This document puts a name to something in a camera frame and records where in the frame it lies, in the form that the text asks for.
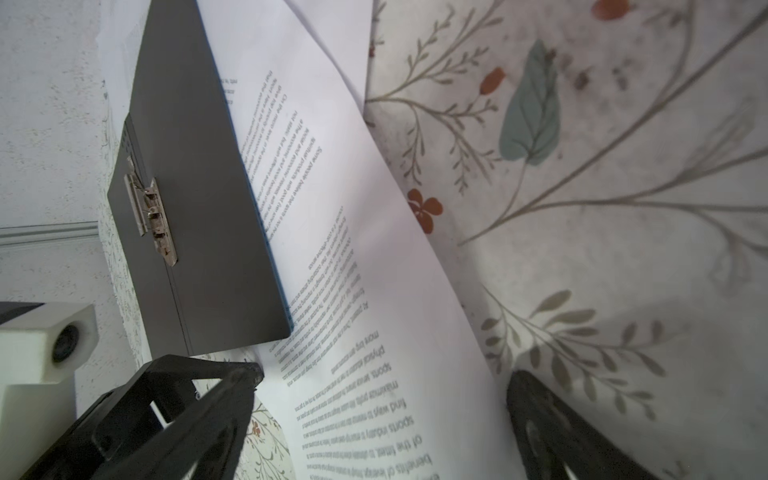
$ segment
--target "tablecloth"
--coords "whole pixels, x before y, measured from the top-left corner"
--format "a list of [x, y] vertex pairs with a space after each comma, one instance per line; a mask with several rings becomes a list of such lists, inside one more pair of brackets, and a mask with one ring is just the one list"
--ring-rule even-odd
[[[768, 464], [767, 19], [763, 0], [373, 12], [363, 117], [500, 396], [535, 372], [659, 478]], [[110, 176], [101, 239], [142, 362]], [[258, 401], [237, 477], [293, 478]]]

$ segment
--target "orange flower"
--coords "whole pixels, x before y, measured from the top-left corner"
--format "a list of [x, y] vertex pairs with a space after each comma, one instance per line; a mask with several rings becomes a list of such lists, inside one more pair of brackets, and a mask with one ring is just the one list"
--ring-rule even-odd
[[485, 76], [485, 79], [480, 84], [480, 95], [490, 95], [502, 84], [502, 80], [507, 74], [504, 73], [501, 67], [496, 67], [491, 73]]
[[597, 20], [616, 20], [629, 12], [629, 0], [597, 0], [592, 5], [592, 15]]
[[422, 194], [415, 188], [408, 192], [408, 205], [416, 215], [416, 219], [422, 226], [424, 233], [432, 233], [435, 224], [432, 222], [432, 215], [442, 214], [442, 204], [434, 197], [422, 201]]

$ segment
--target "wall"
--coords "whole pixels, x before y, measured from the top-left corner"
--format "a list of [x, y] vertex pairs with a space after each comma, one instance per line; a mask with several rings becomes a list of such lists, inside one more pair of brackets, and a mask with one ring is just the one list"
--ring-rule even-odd
[[[98, 0], [0, 2], [0, 229], [97, 219], [99, 15]], [[135, 372], [98, 238], [0, 249], [0, 299], [95, 305], [100, 341], [76, 375], [79, 412]]]

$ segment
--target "wall molding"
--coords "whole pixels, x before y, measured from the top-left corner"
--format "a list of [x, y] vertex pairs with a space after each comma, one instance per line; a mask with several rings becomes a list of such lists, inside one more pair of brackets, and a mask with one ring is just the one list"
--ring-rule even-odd
[[0, 228], [0, 250], [98, 238], [98, 222]]

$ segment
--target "white paper sheet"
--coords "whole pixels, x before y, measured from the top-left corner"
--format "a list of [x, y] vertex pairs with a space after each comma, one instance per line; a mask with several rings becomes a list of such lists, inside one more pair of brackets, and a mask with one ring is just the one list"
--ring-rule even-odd
[[[284, 1], [331, 57], [362, 112], [368, 75], [373, 0]], [[151, 0], [104, 0], [101, 5], [101, 29], [97, 38], [99, 61], [109, 93], [113, 128], [118, 136], [122, 132], [123, 120], [131, 103], [136, 60], [150, 3]], [[233, 18], [250, 20], [252, 5], [245, 2], [238, 5], [239, 9], [230, 6], [225, 9], [212, 8], [207, 10], [206, 15], [214, 18], [231, 15]], [[242, 27], [241, 31], [231, 32], [240, 39], [230, 45], [234, 48], [231, 53], [237, 54], [244, 45], [248, 45], [253, 24], [235, 23]]]
[[[246, 3], [234, 55], [244, 26], [212, 11]], [[200, 10], [296, 323], [257, 351], [297, 477], [520, 472], [467, 319], [338, 71], [280, 0]]]

